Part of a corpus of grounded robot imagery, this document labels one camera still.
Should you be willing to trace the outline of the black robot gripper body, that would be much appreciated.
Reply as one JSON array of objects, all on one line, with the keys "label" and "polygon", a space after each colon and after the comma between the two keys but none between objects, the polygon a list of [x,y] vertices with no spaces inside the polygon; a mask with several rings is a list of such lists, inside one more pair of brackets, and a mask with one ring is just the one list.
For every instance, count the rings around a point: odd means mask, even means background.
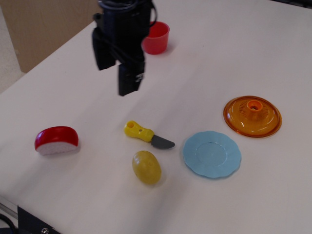
[{"label": "black robot gripper body", "polygon": [[93,35],[110,46],[110,53],[120,63],[144,62],[141,44],[151,23],[151,0],[99,0],[102,13],[93,15],[97,26]]}]

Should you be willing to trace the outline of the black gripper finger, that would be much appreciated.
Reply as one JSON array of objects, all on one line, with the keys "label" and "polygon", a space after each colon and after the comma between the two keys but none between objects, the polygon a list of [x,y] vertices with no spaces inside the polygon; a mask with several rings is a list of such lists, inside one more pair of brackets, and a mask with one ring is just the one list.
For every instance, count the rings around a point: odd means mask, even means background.
[{"label": "black gripper finger", "polygon": [[93,51],[97,63],[98,69],[105,70],[112,66],[115,66],[116,59],[110,53],[110,46],[107,42],[103,41],[96,35],[92,36],[93,40]]},{"label": "black gripper finger", "polygon": [[144,79],[145,62],[126,62],[118,66],[118,93],[125,96],[138,91]]}]

